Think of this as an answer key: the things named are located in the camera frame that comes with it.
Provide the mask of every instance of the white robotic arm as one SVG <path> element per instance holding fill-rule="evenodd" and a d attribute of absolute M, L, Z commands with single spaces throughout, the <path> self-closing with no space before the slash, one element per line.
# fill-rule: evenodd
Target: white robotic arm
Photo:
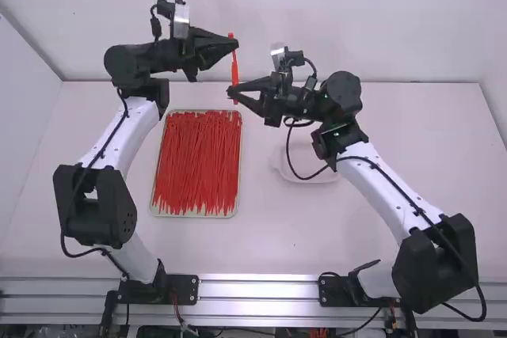
<path fill-rule="evenodd" d="M 289 127 L 288 164 L 295 176 L 309 180 L 327 167 L 341 173 L 379 212 L 400 246 L 392 265 L 381 266 L 377 260 L 350 272 L 346 279 L 329 272 L 340 278 L 335 283 L 342 294 L 350 296 L 357 305 L 370 298 L 401 298 L 413 311 L 424 313 L 476 287 L 483 311 L 481 317 L 469 319 L 482 321 L 486 303 L 478 285 L 473 226 L 461 214 L 447 217 L 382 160 L 356 121 L 356 114 L 363 107 L 360 79 L 339 71 L 316 89 L 317 70 L 302 51 L 276 47 L 271 54 L 275 71 L 268 77 L 229 87 L 229 97 L 262 117 L 265 125 L 279 127 L 283 119 Z M 302 87 L 292 85 L 292 68 L 305 63 L 314 73 Z M 245 95 L 257 91 L 258 99 Z M 289 119 L 293 120 L 292 124 L 288 123 Z M 291 131 L 315 122 L 320 126 L 311 132 L 312 144 L 317 157 L 327 165 L 309 177 L 301 177 L 290 162 Z M 319 292 L 321 305 L 332 306 L 329 300 L 322 300 L 325 290 Z"/>

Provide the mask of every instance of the black cable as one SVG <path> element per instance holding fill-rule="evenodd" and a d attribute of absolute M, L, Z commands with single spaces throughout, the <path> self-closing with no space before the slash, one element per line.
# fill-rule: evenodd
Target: black cable
<path fill-rule="evenodd" d="M 296 118 L 293 118 L 292 116 L 285 116 L 284 117 L 284 124 L 286 127 L 294 127 L 294 128 L 308 127 L 308 126 L 311 126 L 313 123 L 315 123 L 313 120 L 308 120 L 307 122 L 302 122 L 302 123 L 296 123 L 297 121 L 299 121 L 299 120 Z"/>
<path fill-rule="evenodd" d="M 329 165 L 323 166 L 317 172 L 315 172 L 314 174 L 312 174 L 312 175 L 310 175 L 308 177 L 301 177 L 298 173 L 295 172 L 294 167 L 292 166 L 292 163 L 291 163 L 291 159 L 289 157 L 289 149 L 288 149 L 289 140 L 290 140 L 291 132 L 292 132 L 292 127 L 294 127 L 294 126 L 292 125 L 288 129 L 287 142 L 285 144 L 285 153 L 286 153 L 286 156 L 287 156 L 288 166 L 291 169 L 291 171 L 294 174 L 294 176 L 296 176 L 296 178 L 298 178 L 300 180 L 310 180 L 310 179 L 318 176 L 320 173 L 322 173 L 327 168 L 329 168 Z M 476 289 L 478 297 L 479 297 L 479 300 L 481 302 L 482 312 L 481 312 L 481 315 L 479 317 L 470 317 L 467 314 L 465 314 L 464 312 L 462 312 L 461 310 L 455 308 L 452 305 L 449 305 L 446 302 L 442 302 L 442 305 L 445 306 L 446 308 L 452 310 L 453 312 L 459 314 L 461 317 L 465 318 L 466 320 L 469 320 L 469 321 L 472 321 L 472 322 L 481 322 L 481 321 L 484 321 L 486 319 L 486 315 L 487 315 L 486 298 L 484 297 L 484 294 L 482 292 L 482 288 L 481 288 L 478 280 L 475 279 L 475 277 L 472 274 L 472 271 L 471 271 L 470 267 L 468 266 L 468 263 L 465 261 L 465 259 L 463 259 L 463 257 L 461 256 L 461 254 L 459 254 L 459 252 L 454 248 L 454 245 L 452 245 L 452 243 L 436 227 L 435 223 L 433 223 L 433 221 L 425 214 L 425 211 L 421 207 L 419 207 L 414 202 L 414 200 L 411 199 L 410 196 L 408 194 L 406 194 L 406 192 L 387 173 L 385 173 L 382 168 L 380 168 L 372 160 L 370 160 L 368 158 L 363 158 L 361 156 L 346 156 L 346 157 L 343 157 L 343 158 L 338 158 L 335 162 L 340 162 L 340 161 L 345 161 L 345 160 L 360 160 L 360 161 L 364 161 L 364 162 L 367 162 L 372 169 L 376 169 L 387 180 L 387 182 L 389 182 L 393 186 L 393 188 L 395 188 L 402 195 L 402 197 L 409 203 L 409 205 L 414 208 L 414 210 L 416 211 L 416 215 L 421 216 L 429 224 L 430 228 L 433 229 L 436 232 L 436 234 L 438 235 L 438 237 L 444 243 L 445 248 L 448 249 L 449 251 L 451 251 L 451 253 L 453 254 L 453 256 L 461 264 L 461 266 L 462 266 L 463 270 L 465 271 L 465 273 L 467 273 L 468 277 L 472 280 L 472 283 L 474 284 L 474 288 Z"/>
<path fill-rule="evenodd" d="M 120 129 L 120 127 L 123 124 L 123 122 L 125 121 L 125 119 L 128 118 L 127 102 L 122 97 L 120 89 L 116 89 L 116 93 L 118 94 L 118 97 L 120 98 L 121 103 L 124 106 L 124 113 L 122 114 L 120 120 L 118 121 L 118 124 L 111 131 L 111 134 L 109 134 L 109 137 L 106 139 L 102 148 L 95 154 L 95 156 L 90 161 L 90 163 L 83 169 L 81 176 L 79 177 L 78 181 L 76 182 L 76 185 L 74 186 L 74 191 L 72 192 L 72 197 L 71 197 L 71 204 L 68 207 L 67 213 L 72 208 L 72 203 L 75 201 L 76 195 L 78 194 L 79 188 L 81 187 L 83 181 L 85 180 L 86 175 L 88 174 L 90 169 L 93 167 L 93 165 L 97 162 L 97 160 L 99 158 L 104 157 L 104 152 L 107 149 L 108 145 L 110 144 L 112 138 L 118 132 L 118 130 Z M 118 270 L 122 273 L 122 275 L 124 275 L 125 277 L 127 277 L 127 279 L 129 279 L 128 273 L 120 266 L 120 264 L 118 262 L 116 262 L 114 257 L 112 257 L 111 253 L 107 249 L 104 249 L 102 247 L 96 247 L 94 249 L 89 249 L 83 253 L 69 253 L 69 251 L 67 250 L 67 247 L 65 246 L 65 235 L 63 235 L 63 231 L 60 234 L 60 247 L 62 248 L 63 254 L 67 257 L 70 257 L 71 259 L 83 257 L 83 256 L 89 255 L 91 253 L 100 252 L 103 256 L 106 256 L 114 264 L 114 266 L 116 268 L 118 268 Z"/>
<path fill-rule="evenodd" d="M 127 316 L 125 317 L 125 325 L 128 326 L 130 322 L 130 302 L 127 302 Z"/>
<path fill-rule="evenodd" d="M 343 333 L 341 333 L 341 334 L 339 334 L 339 335 L 337 335 L 337 336 L 338 336 L 338 337 L 339 337 L 339 336 L 348 336 L 348 335 L 353 334 L 353 333 L 355 333 L 355 332 L 359 332 L 361 329 L 363 329 L 364 327 L 366 327 L 366 326 L 367 326 L 370 322 L 372 322 L 372 321 L 373 321 L 373 319 L 374 319 L 375 317 L 377 317 L 377 315 L 380 313 L 380 310 L 382 310 L 382 306 L 381 306 L 381 307 L 379 307 L 379 308 L 376 310 L 376 312 L 374 312 L 374 313 L 372 314 L 372 316 L 371 316 L 371 317 L 369 317 L 369 319 L 367 319 L 367 320 L 366 320 L 366 321 L 365 321 L 365 322 L 364 322 L 361 326 L 357 326 L 357 327 L 356 327 L 356 328 L 354 328 L 354 329 L 347 330 L 346 332 L 343 332 Z"/>
<path fill-rule="evenodd" d="M 219 332 L 217 332 L 215 335 L 210 336 L 210 338 L 218 338 L 219 336 L 222 335 L 222 333 L 223 333 L 224 330 L 225 330 L 225 328 L 222 328 L 222 330 L 220 330 Z"/>
<path fill-rule="evenodd" d="M 287 163 L 288 163 L 288 166 L 289 168 L 291 169 L 292 171 L 292 174 L 294 174 L 295 178 L 301 180 L 301 181 L 308 181 L 308 180 L 311 180 L 312 178 L 318 176 L 320 173 L 324 172 L 327 168 L 329 168 L 329 165 L 325 165 L 323 166 L 321 169 L 319 169 L 317 172 L 315 172 L 314 174 L 311 174 L 310 176 L 308 177 L 301 177 L 294 169 L 294 166 L 292 166 L 292 162 L 291 162 L 291 156 L 288 152 L 288 143 L 291 139 L 291 133 L 292 133 L 292 128 L 295 127 L 295 119 L 292 121 L 292 125 L 288 128 L 288 133 L 287 133 L 287 142 L 285 143 L 285 155 L 287 156 Z"/>
<path fill-rule="evenodd" d="M 314 73 L 311 76 L 317 79 L 317 68 L 315 67 L 314 63 L 311 60 L 307 59 L 306 57 L 304 58 L 304 62 L 311 66 L 311 69 L 314 71 Z"/>

